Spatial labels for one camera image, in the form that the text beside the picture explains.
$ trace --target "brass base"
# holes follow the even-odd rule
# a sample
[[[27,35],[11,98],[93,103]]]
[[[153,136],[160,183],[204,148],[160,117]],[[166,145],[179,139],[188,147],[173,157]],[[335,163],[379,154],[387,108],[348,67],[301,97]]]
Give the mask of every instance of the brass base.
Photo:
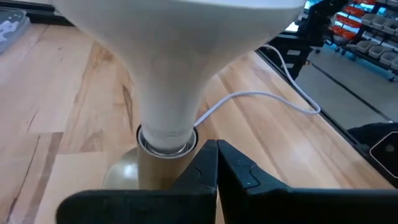
[[[173,154],[162,155],[150,148],[141,134],[141,127],[137,130],[137,142],[137,147],[110,168],[102,189],[167,190],[195,156],[198,134],[193,130],[184,148]]]
[[[137,190],[138,158],[135,147],[126,152],[108,171],[102,189]]]

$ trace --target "wooden workbench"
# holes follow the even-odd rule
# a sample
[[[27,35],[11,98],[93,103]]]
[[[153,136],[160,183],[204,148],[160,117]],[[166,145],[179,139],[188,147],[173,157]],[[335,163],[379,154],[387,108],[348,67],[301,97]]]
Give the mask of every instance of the wooden workbench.
[[[213,77],[198,115],[241,90],[309,108],[252,52]],[[101,187],[138,125],[134,84],[112,54],[74,27],[32,26],[0,56],[0,222],[54,223],[65,197]],[[321,116],[271,98],[230,100],[198,132],[199,146],[225,139],[291,186],[392,188]]]

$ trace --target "metal ring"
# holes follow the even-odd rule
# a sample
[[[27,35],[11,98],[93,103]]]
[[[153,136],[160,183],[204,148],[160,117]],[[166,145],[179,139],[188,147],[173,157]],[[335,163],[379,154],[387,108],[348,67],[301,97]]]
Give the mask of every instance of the metal ring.
[[[137,142],[140,147],[149,153],[152,156],[161,158],[161,159],[176,159],[179,157],[183,157],[184,155],[188,154],[189,152],[193,151],[193,149],[198,144],[198,132],[195,128],[193,128],[192,135],[189,138],[188,142],[185,143],[183,147],[176,150],[161,150],[156,149],[155,147],[151,146],[144,138],[143,133],[141,132],[141,125],[137,129]]]

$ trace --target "white cable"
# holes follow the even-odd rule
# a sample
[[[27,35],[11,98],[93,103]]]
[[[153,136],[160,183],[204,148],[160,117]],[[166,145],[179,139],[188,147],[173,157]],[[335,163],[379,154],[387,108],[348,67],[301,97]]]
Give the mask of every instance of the white cable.
[[[214,106],[212,106],[204,115],[202,115],[194,124],[195,127],[197,127],[200,123],[202,123],[204,120],[206,120],[207,117],[209,117],[214,111],[216,111],[223,103],[227,102],[229,99],[232,99],[236,96],[244,96],[244,95],[262,95],[262,96],[269,96],[272,97],[274,99],[277,99],[283,103],[285,103],[286,105],[292,107],[293,109],[301,112],[301,113],[305,113],[305,114],[311,114],[311,115],[316,115],[318,113],[321,112],[321,108],[320,106],[311,98],[309,97],[293,80],[292,76],[290,75],[289,71],[287,70],[286,67],[286,63],[283,59],[283,57],[281,56],[281,54],[279,53],[279,51],[271,46],[271,45],[263,45],[263,47],[267,47],[268,49],[273,50],[274,52],[276,52],[276,54],[279,56],[280,61],[282,62],[282,66],[285,70],[285,73],[287,75],[287,78],[289,79],[289,81],[291,82],[291,84],[296,88],[296,90],[301,93],[304,98],[306,98],[310,105],[315,109],[315,110],[305,110],[305,109],[301,109],[298,106],[294,105],[293,103],[287,101],[286,99],[284,99],[281,96],[277,96],[274,95],[272,93],[268,93],[268,92],[264,92],[264,91],[239,91],[236,93],[232,93],[226,97],[224,97],[222,100],[220,100],[218,103],[216,103]]]

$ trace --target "gray floor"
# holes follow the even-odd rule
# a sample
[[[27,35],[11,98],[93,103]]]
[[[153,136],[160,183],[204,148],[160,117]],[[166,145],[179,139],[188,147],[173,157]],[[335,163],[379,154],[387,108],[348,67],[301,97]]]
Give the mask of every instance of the gray floor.
[[[329,46],[322,48],[319,54],[312,52],[308,59],[319,69],[312,65],[304,66],[297,83],[346,129],[369,123],[385,123],[389,119],[398,121],[398,82],[388,82],[390,73],[360,59],[353,62],[349,59],[351,56],[341,56]],[[324,73],[346,86],[357,97]]]

